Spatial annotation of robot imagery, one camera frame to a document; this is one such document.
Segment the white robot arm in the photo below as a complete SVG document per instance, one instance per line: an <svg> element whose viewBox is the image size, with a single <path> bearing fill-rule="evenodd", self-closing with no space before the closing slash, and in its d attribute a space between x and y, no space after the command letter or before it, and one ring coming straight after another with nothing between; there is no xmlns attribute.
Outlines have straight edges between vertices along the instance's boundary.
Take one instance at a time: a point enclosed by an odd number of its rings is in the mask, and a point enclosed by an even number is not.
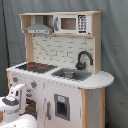
<svg viewBox="0 0 128 128"><path fill-rule="evenodd" d="M25 114L26 85L12 86L7 96L0 97L0 112L3 120L0 128L38 128L34 116Z"/></svg>

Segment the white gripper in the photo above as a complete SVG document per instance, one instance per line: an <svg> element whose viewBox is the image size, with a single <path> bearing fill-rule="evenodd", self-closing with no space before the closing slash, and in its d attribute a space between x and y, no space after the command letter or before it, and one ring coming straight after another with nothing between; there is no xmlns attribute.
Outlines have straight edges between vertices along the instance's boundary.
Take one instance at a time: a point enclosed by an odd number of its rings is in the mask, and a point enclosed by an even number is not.
<svg viewBox="0 0 128 128"><path fill-rule="evenodd" d="M26 85L18 84L10 89L9 95L19 101L19 111L25 111L26 105Z"/></svg>

